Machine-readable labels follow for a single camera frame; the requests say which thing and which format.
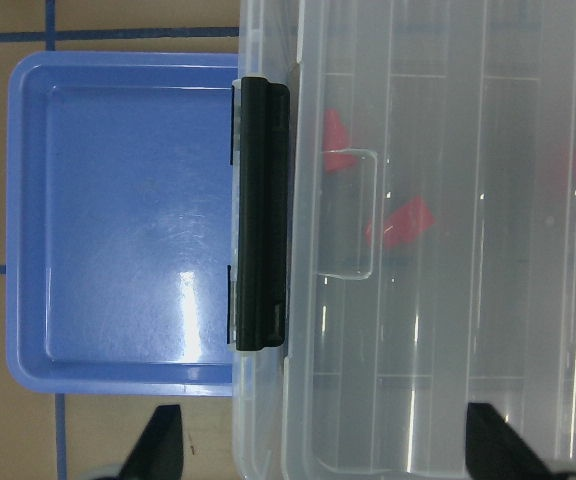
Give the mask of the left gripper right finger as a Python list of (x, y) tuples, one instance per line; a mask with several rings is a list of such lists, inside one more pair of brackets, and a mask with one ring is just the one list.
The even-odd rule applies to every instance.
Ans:
[(466, 412), (466, 469), (472, 479), (567, 479), (534, 453), (489, 403)]

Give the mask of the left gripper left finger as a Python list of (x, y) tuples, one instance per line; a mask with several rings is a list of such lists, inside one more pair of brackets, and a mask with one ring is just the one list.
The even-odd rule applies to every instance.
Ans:
[(123, 463), (117, 479), (181, 479), (183, 449), (181, 407), (160, 405)]

